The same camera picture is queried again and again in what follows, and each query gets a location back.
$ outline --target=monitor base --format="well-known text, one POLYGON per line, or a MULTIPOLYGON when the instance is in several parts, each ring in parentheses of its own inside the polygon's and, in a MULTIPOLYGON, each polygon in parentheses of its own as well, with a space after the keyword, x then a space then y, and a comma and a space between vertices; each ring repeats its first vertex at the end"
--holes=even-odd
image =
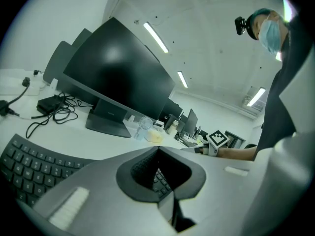
POLYGON ((131 134, 121 121, 110 120, 105 117, 100 117, 94 114, 94 110, 90 110, 87 122, 85 124, 87 129, 105 133, 113 136, 120 136, 130 138, 131 134))

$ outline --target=person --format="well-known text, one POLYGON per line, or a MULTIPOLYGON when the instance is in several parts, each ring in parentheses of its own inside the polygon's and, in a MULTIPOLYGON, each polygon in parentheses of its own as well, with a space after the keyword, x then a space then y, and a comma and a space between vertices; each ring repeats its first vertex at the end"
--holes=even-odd
POLYGON ((258 40, 273 56, 272 59, 280 52, 282 68, 275 75, 269 90, 258 145, 247 149, 221 147, 218 150, 218 157, 254 160, 259 151, 272 148, 279 140, 292 136, 296 131, 279 95, 298 72, 312 46, 312 38, 301 23, 301 17, 303 14, 299 13, 287 23, 276 11, 262 8, 247 19, 248 35, 253 40, 258 40))

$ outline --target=black power adapter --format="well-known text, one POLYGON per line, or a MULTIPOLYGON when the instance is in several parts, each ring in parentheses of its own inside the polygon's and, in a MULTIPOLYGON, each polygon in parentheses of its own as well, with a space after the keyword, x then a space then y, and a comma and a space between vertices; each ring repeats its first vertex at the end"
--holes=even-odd
POLYGON ((37 110, 40 111, 43 115, 49 115, 59 106, 64 106, 65 97, 54 95, 49 98, 45 98, 38 101, 37 110))

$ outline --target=yellow object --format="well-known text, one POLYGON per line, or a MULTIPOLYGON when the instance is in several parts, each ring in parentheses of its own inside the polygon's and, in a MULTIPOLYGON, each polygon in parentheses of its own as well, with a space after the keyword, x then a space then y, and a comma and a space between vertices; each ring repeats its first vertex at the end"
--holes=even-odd
POLYGON ((160 143, 163 140, 162 133, 158 132, 157 130, 148 130, 144 137, 148 142, 152 143, 160 143))

